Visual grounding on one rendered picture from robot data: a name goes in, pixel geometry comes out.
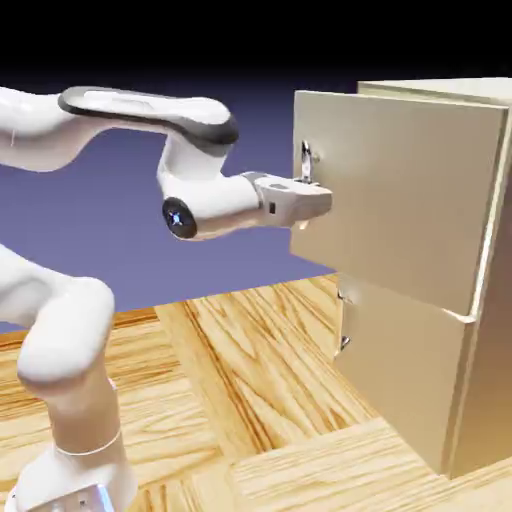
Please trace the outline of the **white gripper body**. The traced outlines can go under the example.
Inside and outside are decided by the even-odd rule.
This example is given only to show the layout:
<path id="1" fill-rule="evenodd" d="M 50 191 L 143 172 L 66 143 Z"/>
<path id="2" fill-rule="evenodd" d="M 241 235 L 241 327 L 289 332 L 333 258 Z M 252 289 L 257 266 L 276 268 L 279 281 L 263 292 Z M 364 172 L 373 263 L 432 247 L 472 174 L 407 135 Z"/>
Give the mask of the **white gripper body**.
<path id="1" fill-rule="evenodd" d="M 284 225 L 302 227 L 331 210 L 333 193 L 317 183 L 293 181 L 289 185 L 285 199 Z"/>

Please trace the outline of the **long silver door handle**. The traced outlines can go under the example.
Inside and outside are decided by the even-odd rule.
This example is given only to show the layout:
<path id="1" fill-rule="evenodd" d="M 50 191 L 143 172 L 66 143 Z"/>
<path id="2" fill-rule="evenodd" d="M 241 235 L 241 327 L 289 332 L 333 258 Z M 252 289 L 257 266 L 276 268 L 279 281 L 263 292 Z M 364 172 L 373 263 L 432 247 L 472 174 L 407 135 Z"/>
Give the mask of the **long silver door handle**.
<path id="1" fill-rule="evenodd" d="M 300 146 L 300 175 L 296 181 L 304 184 L 315 184 L 313 180 L 314 166 L 320 161 L 320 155 L 312 150 L 308 141 L 302 140 Z"/>

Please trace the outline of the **large beige cabinet door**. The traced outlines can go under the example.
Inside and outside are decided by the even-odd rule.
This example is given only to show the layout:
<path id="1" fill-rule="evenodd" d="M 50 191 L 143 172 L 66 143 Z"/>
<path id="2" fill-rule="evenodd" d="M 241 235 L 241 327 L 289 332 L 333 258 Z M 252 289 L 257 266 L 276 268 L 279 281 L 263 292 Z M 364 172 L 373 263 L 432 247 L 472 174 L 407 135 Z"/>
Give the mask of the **large beige cabinet door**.
<path id="1" fill-rule="evenodd" d="M 299 91 L 294 139 L 331 211 L 291 252 L 459 315 L 472 309 L 508 110 Z"/>

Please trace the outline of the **small beige cabinet door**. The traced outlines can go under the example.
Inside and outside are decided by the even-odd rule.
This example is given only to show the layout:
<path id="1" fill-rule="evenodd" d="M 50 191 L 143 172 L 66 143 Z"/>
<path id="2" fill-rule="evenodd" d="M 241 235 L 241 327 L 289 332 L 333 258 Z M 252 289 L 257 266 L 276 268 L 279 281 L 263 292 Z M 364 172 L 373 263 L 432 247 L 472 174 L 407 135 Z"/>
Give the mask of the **small beige cabinet door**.
<path id="1" fill-rule="evenodd" d="M 461 377 L 476 319 L 340 277 L 353 304 L 339 372 L 435 472 L 448 470 Z"/>

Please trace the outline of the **beige cabinet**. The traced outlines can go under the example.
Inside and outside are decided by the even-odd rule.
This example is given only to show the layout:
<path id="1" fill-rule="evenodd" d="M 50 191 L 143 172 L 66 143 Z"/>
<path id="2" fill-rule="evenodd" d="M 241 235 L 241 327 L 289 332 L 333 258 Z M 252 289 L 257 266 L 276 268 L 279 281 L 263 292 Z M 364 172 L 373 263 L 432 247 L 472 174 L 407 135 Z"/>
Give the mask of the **beige cabinet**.
<path id="1" fill-rule="evenodd" d="M 512 78 L 362 81 L 362 93 L 474 102 L 508 110 L 483 258 L 476 319 L 461 377 L 448 470 L 457 478 L 512 457 Z"/>

